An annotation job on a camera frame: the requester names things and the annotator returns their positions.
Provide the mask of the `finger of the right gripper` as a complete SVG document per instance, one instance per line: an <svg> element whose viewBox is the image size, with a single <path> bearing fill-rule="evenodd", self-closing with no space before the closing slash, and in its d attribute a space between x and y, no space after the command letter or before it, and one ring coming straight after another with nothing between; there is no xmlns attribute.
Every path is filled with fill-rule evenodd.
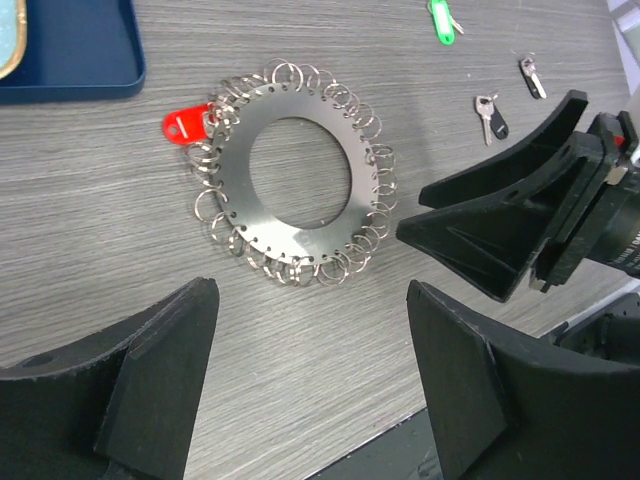
<svg viewBox="0 0 640 480"><path fill-rule="evenodd" d="M499 187L463 172L424 187L419 202L431 211L400 221L396 237L505 302L527 270L546 277L558 260L564 197L563 175L532 174Z"/></svg>
<svg viewBox="0 0 640 480"><path fill-rule="evenodd" d="M560 150L587 106L585 92L568 91L531 134L477 165L423 187L419 204L440 209L493 194L524 179Z"/></svg>

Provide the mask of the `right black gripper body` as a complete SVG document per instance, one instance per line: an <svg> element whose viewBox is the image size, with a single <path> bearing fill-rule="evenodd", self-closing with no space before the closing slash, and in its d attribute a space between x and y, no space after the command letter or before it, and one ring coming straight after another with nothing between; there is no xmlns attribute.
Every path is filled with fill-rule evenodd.
<svg viewBox="0 0 640 480"><path fill-rule="evenodd" d="M570 153L585 180L571 210L531 267L530 285L542 292L565 284L583 259L639 277L639 122L629 111L600 114L587 131L598 156Z"/></svg>

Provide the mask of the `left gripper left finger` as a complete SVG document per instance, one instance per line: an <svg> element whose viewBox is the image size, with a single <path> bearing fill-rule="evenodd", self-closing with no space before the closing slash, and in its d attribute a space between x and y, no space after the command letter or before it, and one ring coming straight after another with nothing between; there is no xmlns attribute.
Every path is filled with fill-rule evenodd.
<svg viewBox="0 0 640 480"><path fill-rule="evenodd" d="M219 310L196 278L147 309L1 372L5 479L180 479Z"/></svg>

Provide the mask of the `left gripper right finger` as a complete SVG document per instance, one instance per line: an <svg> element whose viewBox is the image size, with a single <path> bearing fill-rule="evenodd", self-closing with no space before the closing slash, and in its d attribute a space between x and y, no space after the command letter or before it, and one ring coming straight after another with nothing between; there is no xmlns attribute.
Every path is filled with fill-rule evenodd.
<svg viewBox="0 0 640 480"><path fill-rule="evenodd" d="M407 311L447 479L635 479L639 298L536 338L412 281Z"/></svg>

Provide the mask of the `metal disc key organizer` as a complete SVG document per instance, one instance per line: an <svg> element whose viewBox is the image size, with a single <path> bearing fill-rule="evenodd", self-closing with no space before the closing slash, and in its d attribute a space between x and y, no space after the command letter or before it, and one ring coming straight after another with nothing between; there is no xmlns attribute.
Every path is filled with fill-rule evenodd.
<svg viewBox="0 0 640 480"><path fill-rule="evenodd" d="M321 64L275 57L222 78L196 121L183 152L198 185L192 219L211 244L291 287L338 286L370 267L398 203L396 154L349 83ZM302 209L282 215L260 191L255 156L268 130L294 123L327 137L345 176L323 165L318 143L286 139L270 185Z"/></svg>

